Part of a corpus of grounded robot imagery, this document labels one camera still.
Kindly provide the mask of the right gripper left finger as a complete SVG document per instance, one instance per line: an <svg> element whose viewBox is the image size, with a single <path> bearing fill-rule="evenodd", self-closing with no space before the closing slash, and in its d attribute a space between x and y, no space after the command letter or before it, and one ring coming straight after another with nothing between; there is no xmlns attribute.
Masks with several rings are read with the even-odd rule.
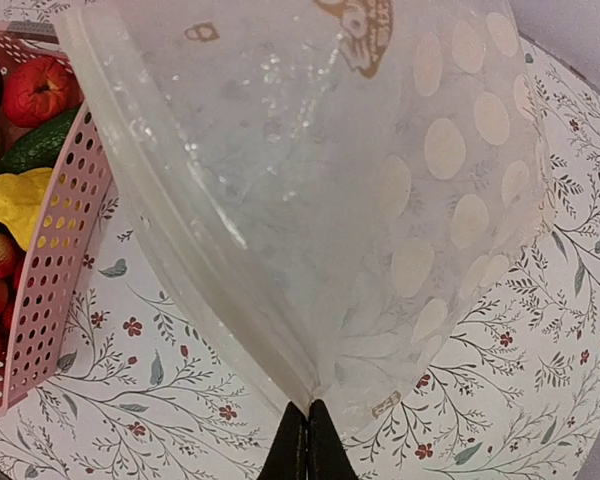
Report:
<svg viewBox="0 0 600 480"><path fill-rule="evenodd" d="M307 419L289 403L262 467L262 480L305 480L307 441Z"/></svg>

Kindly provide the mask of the clear dotted zip bag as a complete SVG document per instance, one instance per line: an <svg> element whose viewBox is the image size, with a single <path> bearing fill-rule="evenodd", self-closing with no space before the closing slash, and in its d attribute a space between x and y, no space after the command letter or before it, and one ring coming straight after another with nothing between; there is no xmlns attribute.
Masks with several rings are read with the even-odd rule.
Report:
<svg viewBox="0 0 600 480"><path fill-rule="evenodd" d="M552 227L506 1L98 1L54 27L180 311L342 435Z"/></svg>

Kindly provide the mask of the pink plastic basket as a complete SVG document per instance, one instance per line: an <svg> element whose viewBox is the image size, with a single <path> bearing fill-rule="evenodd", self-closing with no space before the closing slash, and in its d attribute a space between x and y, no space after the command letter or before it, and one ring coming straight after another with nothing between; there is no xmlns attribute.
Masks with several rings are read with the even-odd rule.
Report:
<svg viewBox="0 0 600 480"><path fill-rule="evenodd" d="M85 100L79 100L35 216L0 360L0 416L56 370L81 261L112 174Z"/></svg>

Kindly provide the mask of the yellow toy pear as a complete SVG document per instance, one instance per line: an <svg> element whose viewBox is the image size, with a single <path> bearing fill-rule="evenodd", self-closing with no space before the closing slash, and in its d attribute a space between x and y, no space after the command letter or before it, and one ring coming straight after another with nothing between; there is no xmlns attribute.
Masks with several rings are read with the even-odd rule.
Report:
<svg viewBox="0 0 600 480"><path fill-rule="evenodd" d="M43 167L0 174L0 223L23 251L29 250L52 173Z"/></svg>

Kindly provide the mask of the green toy cucumber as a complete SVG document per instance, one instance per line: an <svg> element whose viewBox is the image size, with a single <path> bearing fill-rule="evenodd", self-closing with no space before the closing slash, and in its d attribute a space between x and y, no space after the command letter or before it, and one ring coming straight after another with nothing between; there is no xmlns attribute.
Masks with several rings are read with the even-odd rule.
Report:
<svg viewBox="0 0 600 480"><path fill-rule="evenodd" d="M0 159L0 175L53 168L80 108L69 109L17 139Z"/></svg>

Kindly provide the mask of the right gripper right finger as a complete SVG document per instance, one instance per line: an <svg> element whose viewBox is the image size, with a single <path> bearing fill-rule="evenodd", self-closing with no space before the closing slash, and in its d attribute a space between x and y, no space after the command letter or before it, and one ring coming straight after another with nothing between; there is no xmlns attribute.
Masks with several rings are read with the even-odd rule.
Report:
<svg viewBox="0 0 600 480"><path fill-rule="evenodd" d="M358 480L322 400L309 410L307 459L309 480Z"/></svg>

